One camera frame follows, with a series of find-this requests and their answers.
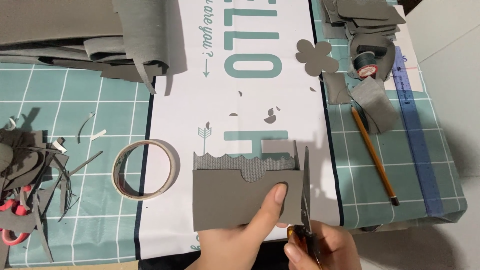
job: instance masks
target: ruler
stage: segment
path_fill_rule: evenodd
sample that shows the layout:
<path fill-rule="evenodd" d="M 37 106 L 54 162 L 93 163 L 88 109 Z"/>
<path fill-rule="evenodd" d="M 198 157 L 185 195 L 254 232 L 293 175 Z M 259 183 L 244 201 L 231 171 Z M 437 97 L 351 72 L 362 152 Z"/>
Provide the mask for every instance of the ruler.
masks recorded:
<path fill-rule="evenodd" d="M 413 98 L 410 81 L 408 80 L 403 54 L 399 46 L 395 46 L 395 63 L 392 68 L 392 74 L 402 110 L 403 124 L 407 132 L 410 153 L 415 165 L 427 214 L 431 217 L 443 216 L 444 208 L 440 192 L 438 191 L 437 180 L 430 162 L 423 128 Z"/>

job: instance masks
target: yellow pencil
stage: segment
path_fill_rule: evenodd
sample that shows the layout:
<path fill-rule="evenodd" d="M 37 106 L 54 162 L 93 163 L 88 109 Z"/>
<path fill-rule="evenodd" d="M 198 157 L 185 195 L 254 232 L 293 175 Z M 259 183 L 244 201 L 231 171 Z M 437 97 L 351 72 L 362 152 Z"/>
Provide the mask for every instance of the yellow pencil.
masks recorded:
<path fill-rule="evenodd" d="M 367 145 L 368 151 L 370 152 L 373 162 L 375 162 L 375 166 L 377 167 L 378 173 L 380 174 L 380 178 L 382 179 L 385 190 L 387 191 L 387 194 L 390 197 L 392 204 L 395 206 L 399 206 L 400 202 L 396 198 L 395 192 L 393 191 L 393 188 L 390 185 L 390 182 L 388 181 L 387 174 L 385 173 L 384 167 L 382 166 L 382 163 L 380 162 L 380 159 L 378 158 L 377 153 L 375 152 L 375 148 L 373 147 L 372 141 L 370 140 L 370 137 L 367 134 L 367 130 L 363 126 L 363 123 L 360 119 L 358 111 L 353 106 L 352 106 L 352 114 L 353 114 L 353 118 L 355 118 L 355 122 L 357 123 L 357 126 L 360 129 L 360 133 L 363 137 L 363 140 L 365 141 L 365 144 Z"/>

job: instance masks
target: fabric stack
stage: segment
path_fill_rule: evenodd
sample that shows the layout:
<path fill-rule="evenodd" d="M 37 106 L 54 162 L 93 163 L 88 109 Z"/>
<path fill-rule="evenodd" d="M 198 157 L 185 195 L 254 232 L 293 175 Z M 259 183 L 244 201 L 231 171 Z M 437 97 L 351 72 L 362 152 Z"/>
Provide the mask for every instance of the fabric stack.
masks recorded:
<path fill-rule="evenodd" d="M 350 39 L 355 34 L 392 36 L 405 20 L 385 0 L 318 0 L 324 38 Z"/>
<path fill-rule="evenodd" d="M 144 82 L 168 68 L 164 0 L 0 2 L 0 62 L 101 71 Z"/>

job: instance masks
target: cutting mat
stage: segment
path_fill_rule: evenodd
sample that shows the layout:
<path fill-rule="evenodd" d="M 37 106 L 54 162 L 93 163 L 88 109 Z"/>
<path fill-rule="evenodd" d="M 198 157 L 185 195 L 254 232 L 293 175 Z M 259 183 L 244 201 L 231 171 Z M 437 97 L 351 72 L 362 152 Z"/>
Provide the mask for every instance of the cutting mat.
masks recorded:
<path fill-rule="evenodd" d="M 347 40 L 323 38 L 316 4 L 312 1 L 317 41 L 332 44 L 332 57 L 340 62 L 339 72 L 345 73 Z M 98 151 L 104 151 L 72 177 L 73 193 L 79 200 L 61 222 L 57 222 L 60 217 L 58 192 L 50 204 L 47 231 L 56 266 L 135 260 L 133 229 L 137 203 L 124 200 L 116 193 L 109 174 L 118 151 L 129 142 L 144 139 L 150 97 L 143 84 L 100 78 L 99 75 L 100 72 L 95 71 L 0 63 L 0 125 L 7 123 L 9 117 L 19 118 L 18 125 L 24 124 L 24 129 L 48 130 L 48 141 L 65 137 L 67 154 L 71 157 L 68 170 Z M 348 76 L 346 79 L 350 88 L 360 82 Z M 414 96 L 443 207 L 446 213 L 460 213 L 459 218 L 467 203 L 444 132 L 424 84 L 423 87 L 424 92 L 415 92 Z M 386 92 L 400 111 L 396 92 Z M 75 134 L 92 111 L 96 111 L 96 115 L 85 125 L 81 143 L 77 144 Z M 394 208 L 351 116 L 350 105 L 330 105 L 328 113 L 345 227 L 405 220 L 423 222 L 425 205 L 401 120 L 393 131 L 371 136 L 401 202 Z M 90 135 L 103 129 L 107 134 L 90 142 Z M 127 179 L 132 186 L 139 183 L 141 163 L 141 150 L 136 150 L 127 167 Z M 56 178 L 56 173 L 46 176 L 47 182 L 42 186 L 48 186 L 48 179 Z M 24 243 L 11 248 L 9 261 L 13 267 L 49 264 L 36 232 Z"/>

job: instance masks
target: white paper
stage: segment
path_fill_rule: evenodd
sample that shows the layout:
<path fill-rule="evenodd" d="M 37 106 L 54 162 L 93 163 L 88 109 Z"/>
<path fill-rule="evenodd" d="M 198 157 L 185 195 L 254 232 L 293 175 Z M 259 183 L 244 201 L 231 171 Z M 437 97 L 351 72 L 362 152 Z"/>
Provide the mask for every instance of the white paper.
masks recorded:
<path fill-rule="evenodd" d="M 402 18 L 405 19 L 405 13 L 403 7 L 400 5 L 394 5 L 396 11 Z M 396 40 L 393 42 L 395 46 L 399 46 L 402 50 L 403 60 L 405 61 L 405 68 L 407 69 L 408 80 L 412 91 L 423 92 L 423 87 L 420 80 L 420 73 L 418 70 L 417 55 L 413 49 L 412 40 L 408 33 L 407 24 L 398 25 L 400 32 L 395 33 Z M 385 81 L 386 90 L 396 90 L 395 82 L 390 72 L 390 77 Z"/>
<path fill-rule="evenodd" d="M 308 76 L 304 64 L 295 59 L 298 40 L 313 42 L 309 0 L 277 1 L 276 4 L 269 4 L 267 0 L 179 2 L 187 71 L 177 74 L 175 69 L 169 69 L 173 76 L 156 78 L 157 94 L 150 138 L 164 140 L 175 148 L 181 161 L 180 173 L 169 190 L 143 202 L 139 231 L 141 258 L 195 251 L 198 242 L 192 224 L 193 153 L 202 155 L 204 149 L 205 153 L 215 157 L 226 153 L 252 153 L 257 143 L 225 140 L 229 132 L 273 132 L 273 136 L 278 137 L 261 142 L 263 153 L 288 152 L 293 155 L 293 140 L 297 140 L 302 167 L 304 149 L 308 146 L 311 218 L 339 225 L 320 82 L 318 77 Z M 277 16 L 234 15 L 233 25 L 225 26 L 224 9 L 232 8 L 275 10 Z M 209 17 L 213 21 L 210 25 L 205 24 L 205 21 L 209 22 L 204 20 L 205 10 L 212 10 L 214 14 Z M 211 48 L 203 47 L 204 32 L 199 26 L 212 29 Z M 236 38 L 233 50 L 225 50 L 224 33 L 227 31 L 274 32 L 278 33 L 279 39 Z M 181 35 L 181 31 L 176 29 L 171 34 Z M 171 44 L 170 50 L 174 51 L 170 52 L 173 53 L 170 66 L 182 66 L 182 63 L 175 62 L 182 59 L 179 44 Z M 274 78 L 234 78 L 224 67 L 226 59 L 234 54 L 272 54 L 281 59 L 282 70 Z M 244 61 L 233 67 L 238 70 L 270 70 L 273 64 Z M 276 121 L 268 124 L 264 119 L 269 116 L 271 108 Z M 145 192 L 157 190 L 168 171 L 166 155 L 149 150 Z M 286 229 L 275 228 L 267 240 L 280 238 L 286 238 Z"/>

